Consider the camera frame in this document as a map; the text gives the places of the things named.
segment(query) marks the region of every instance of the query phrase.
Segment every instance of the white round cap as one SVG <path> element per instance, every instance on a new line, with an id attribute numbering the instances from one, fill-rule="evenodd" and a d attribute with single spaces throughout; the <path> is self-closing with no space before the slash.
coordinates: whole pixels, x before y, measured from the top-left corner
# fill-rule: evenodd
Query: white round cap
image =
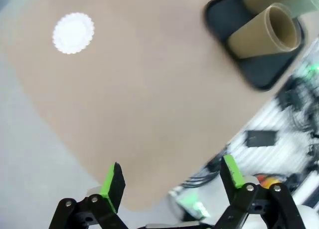
<path id="1" fill-rule="evenodd" d="M 54 46 L 66 54 L 78 53 L 85 49 L 94 35 L 94 23 L 83 13 L 65 15 L 53 31 Z"/>

